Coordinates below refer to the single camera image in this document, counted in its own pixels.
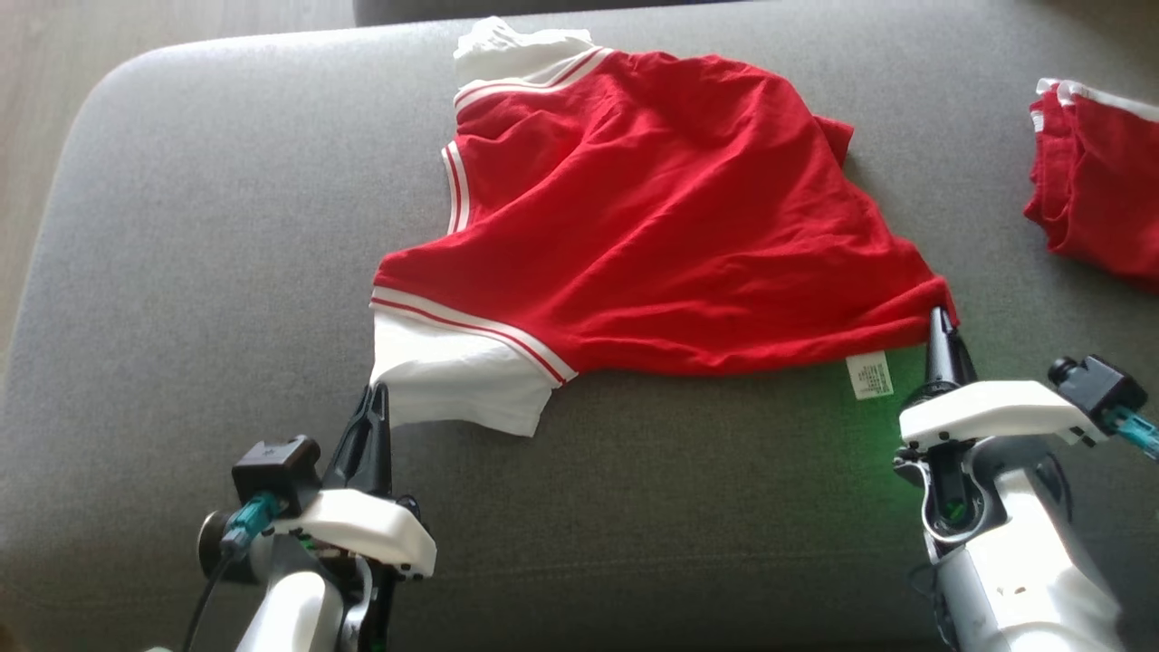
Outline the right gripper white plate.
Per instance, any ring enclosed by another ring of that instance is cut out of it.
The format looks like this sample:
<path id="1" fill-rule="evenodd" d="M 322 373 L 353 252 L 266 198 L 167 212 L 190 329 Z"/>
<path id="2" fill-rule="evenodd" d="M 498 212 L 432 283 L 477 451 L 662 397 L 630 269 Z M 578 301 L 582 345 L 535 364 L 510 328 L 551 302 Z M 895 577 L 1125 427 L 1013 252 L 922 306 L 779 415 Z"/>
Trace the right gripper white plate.
<path id="1" fill-rule="evenodd" d="M 953 325 L 952 313 L 938 306 L 930 313 L 923 391 L 948 393 L 903 409 L 902 442 L 916 450 L 1009 435 L 1058 435 L 1067 445 L 1106 442 L 1106 433 L 1079 406 L 1047 384 L 977 380 L 972 356 Z M 952 389 L 952 384 L 963 388 Z"/>

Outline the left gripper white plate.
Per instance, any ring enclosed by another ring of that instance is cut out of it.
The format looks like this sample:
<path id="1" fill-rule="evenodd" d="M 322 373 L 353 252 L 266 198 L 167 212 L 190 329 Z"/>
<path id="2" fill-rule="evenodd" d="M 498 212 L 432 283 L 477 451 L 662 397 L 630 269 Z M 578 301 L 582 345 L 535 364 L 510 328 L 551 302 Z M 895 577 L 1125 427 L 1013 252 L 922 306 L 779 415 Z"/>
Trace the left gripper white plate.
<path id="1" fill-rule="evenodd" d="M 315 495 L 301 515 L 274 520 L 274 532 L 302 535 L 323 545 L 359 554 L 398 569 L 406 577 L 435 576 L 437 545 L 418 517 L 401 504 L 372 496 L 392 493 L 386 384 L 364 388 L 321 488 L 323 491 Z"/>

